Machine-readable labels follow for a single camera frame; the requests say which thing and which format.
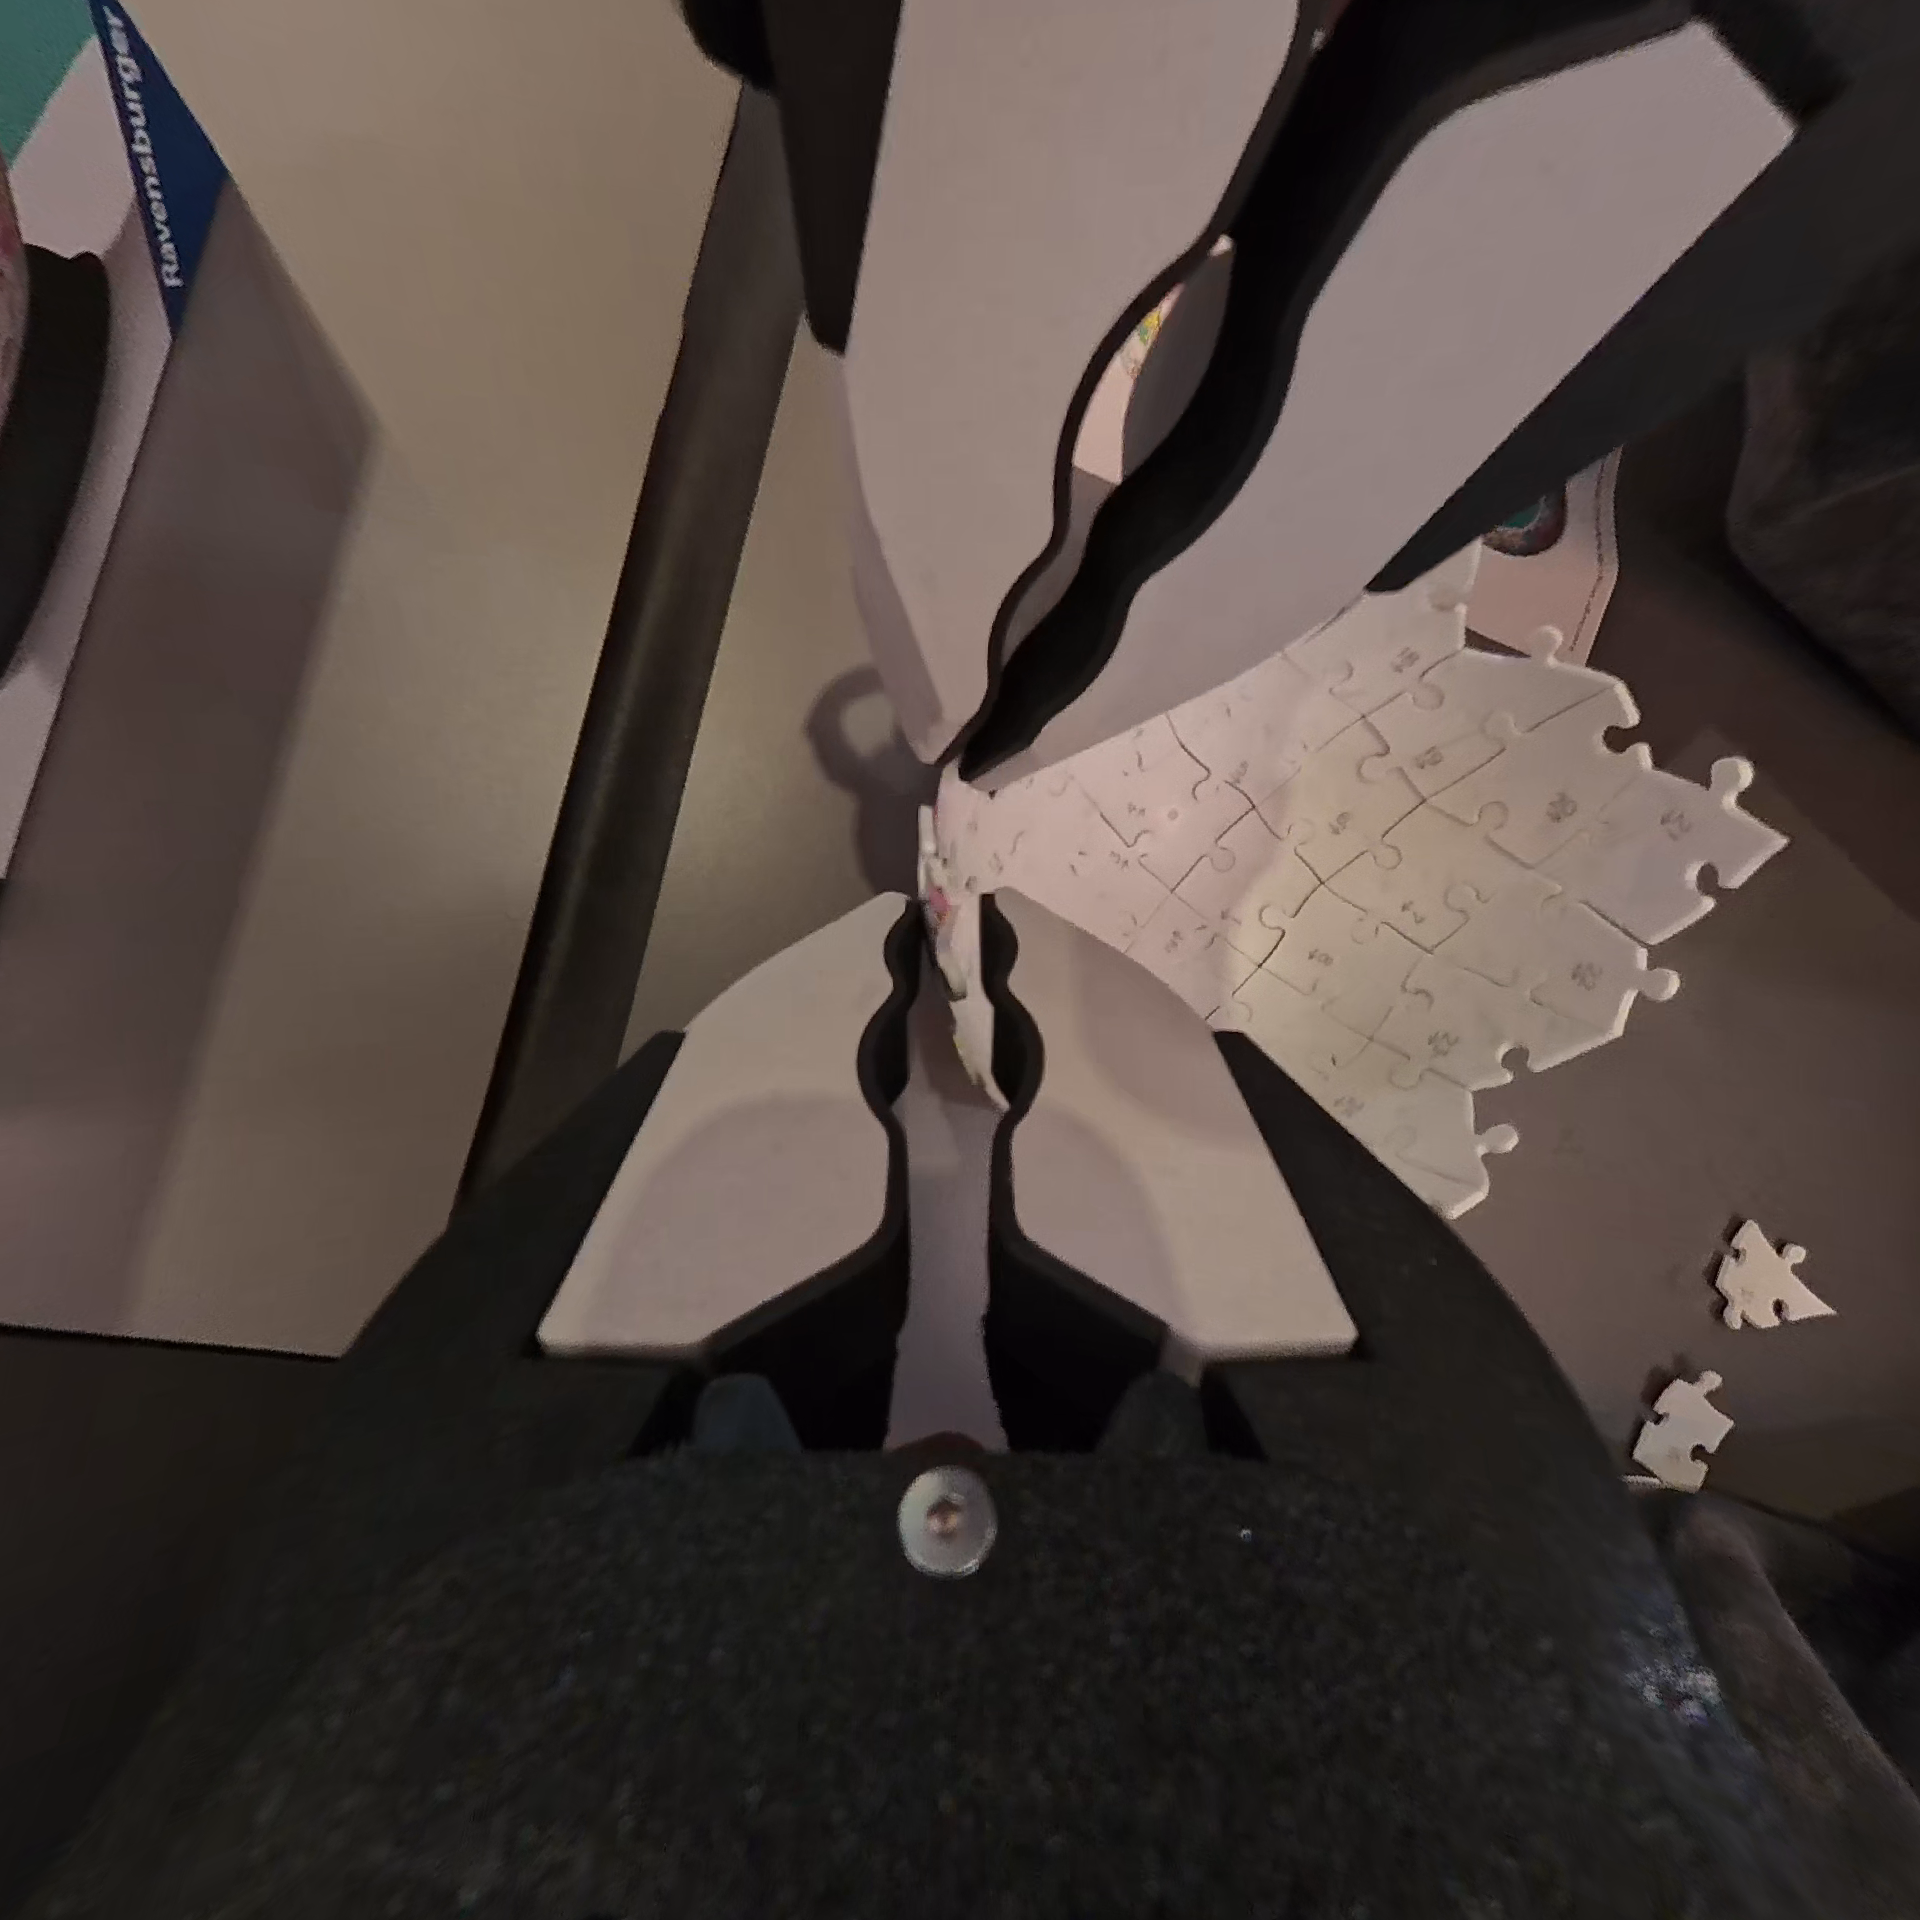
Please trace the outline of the colourful puzzle ball box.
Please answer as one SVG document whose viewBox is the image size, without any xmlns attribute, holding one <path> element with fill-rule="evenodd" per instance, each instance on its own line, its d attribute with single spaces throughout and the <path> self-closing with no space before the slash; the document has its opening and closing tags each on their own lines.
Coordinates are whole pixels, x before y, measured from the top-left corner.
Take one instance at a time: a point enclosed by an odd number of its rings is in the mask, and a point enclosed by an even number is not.
<svg viewBox="0 0 1920 1920">
<path fill-rule="evenodd" d="M 3 5 L 3 866 L 226 168 L 131 5 Z"/>
</svg>

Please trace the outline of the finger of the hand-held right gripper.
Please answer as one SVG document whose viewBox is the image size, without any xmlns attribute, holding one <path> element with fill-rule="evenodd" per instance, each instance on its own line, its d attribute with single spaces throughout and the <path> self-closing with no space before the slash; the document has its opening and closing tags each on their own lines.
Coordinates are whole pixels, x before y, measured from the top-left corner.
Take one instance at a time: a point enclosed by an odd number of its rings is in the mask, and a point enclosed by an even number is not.
<svg viewBox="0 0 1920 1920">
<path fill-rule="evenodd" d="M 957 755 L 1114 482 L 1074 447 L 1204 258 L 1334 5 L 901 6 L 842 350 L 855 599 L 910 749 Z"/>
<path fill-rule="evenodd" d="M 1212 690 L 1497 520 L 1429 520 L 1780 157 L 1795 26 L 1343 26 L 1233 219 L 1206 370 L 1095 511 L 962 774 Z"/>
</svg>

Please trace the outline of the partly built white puzzle ball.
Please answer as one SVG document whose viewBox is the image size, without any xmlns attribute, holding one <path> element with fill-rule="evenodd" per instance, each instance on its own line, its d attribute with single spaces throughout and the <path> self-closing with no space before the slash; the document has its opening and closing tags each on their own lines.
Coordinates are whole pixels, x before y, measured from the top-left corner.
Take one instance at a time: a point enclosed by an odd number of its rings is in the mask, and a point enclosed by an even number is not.
<svg viewBox="0 0 1920 1920">
<path fill-rule="evenodd" d="M 1038 774 L 959 780 L 964 866 L 1303 1080 L 1446 1218 L 1517 1140 L 1476 1093 L 1619 1040 L 1651 949 L 1788 838 L 1647 744 L 1619 678 L 1470 645 L 1476 551 Z"/>
</svg>

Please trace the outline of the person's dark clothing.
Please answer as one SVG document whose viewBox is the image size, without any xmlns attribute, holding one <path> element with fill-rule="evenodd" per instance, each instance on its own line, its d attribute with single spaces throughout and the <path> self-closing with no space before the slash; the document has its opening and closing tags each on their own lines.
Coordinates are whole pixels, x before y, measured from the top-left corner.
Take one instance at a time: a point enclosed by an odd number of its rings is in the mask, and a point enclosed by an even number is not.
<svg viewBox="0 0 1920 1920">
<path fill-rule="evenodd" d="M 1725 538 L 1916 740 L 1914 258 L 1748 364 Z M 1711 1494 L 1637 1503 L 1766 1770 L 1813 1912 L 1917 1915 L 1916 1560 Z"/>
</svg>

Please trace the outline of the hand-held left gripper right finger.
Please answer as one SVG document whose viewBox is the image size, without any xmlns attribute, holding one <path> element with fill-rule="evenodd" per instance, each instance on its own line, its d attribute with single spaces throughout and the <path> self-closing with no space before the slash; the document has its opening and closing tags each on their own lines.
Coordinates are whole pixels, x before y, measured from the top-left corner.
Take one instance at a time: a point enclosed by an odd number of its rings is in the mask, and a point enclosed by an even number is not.
<svg viewBox="0 0 1920 1920">
<path fill-rule="evenodd" d="M 1006 990 L 1041 1037 L 1013 1119 L 1014 1222 L 1163 1324 L 1189 1376 L 1218 1360 L 1339 1357 L 1358 1331 L 1212 1027 L 1046 910 L 1004 910 Z"/>
</svg>

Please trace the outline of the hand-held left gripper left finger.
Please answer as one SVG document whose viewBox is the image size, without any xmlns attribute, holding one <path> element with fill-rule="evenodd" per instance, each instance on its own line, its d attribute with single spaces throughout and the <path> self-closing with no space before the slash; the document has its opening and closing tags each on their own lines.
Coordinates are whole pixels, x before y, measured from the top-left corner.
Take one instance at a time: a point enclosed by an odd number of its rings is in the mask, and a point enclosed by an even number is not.
<svg viewBox="0 0 1920 1920">
<path fill-rule="evenodd" d="M 692 1016 L 543 1311 L 543 1352 L 689 1360 L 873 1236 L 892 1144 L 857 1044 L 907 920 L 906 895 L 876 895 Z"/>
</svg>

